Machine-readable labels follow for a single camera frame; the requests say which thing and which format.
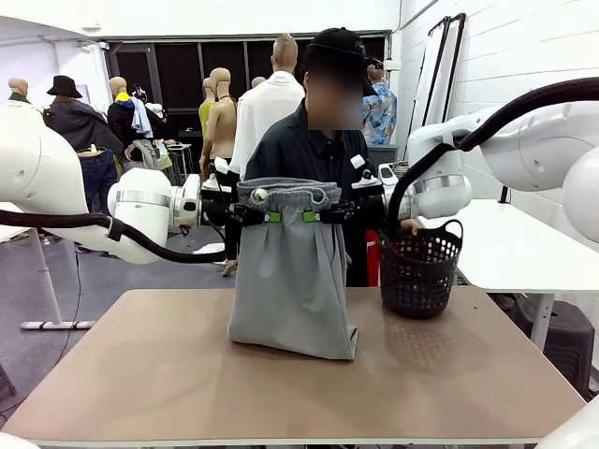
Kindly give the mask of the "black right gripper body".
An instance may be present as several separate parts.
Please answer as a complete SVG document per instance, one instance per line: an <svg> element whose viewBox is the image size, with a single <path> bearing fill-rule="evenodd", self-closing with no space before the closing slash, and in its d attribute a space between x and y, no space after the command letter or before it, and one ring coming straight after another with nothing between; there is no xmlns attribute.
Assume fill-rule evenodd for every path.
<svg viewBox="0 0 599 449"><path fill-rule="evenodd" d="M384 229L387 221L384 190L357 189L353 196L358 208L355 224L364 229Z"/></svg>

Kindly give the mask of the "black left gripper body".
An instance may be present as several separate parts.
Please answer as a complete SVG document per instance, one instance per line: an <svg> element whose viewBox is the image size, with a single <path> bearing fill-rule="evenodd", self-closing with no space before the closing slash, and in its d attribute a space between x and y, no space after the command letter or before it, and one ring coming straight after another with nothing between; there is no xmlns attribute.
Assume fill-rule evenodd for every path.
<svg viewBox="0 0 599 449"><path fill-rule="evenodd" d="M224 226L234 222L231 205L234 200L230 196L203 197L201 199L201 218L205 223Z"/></svg>

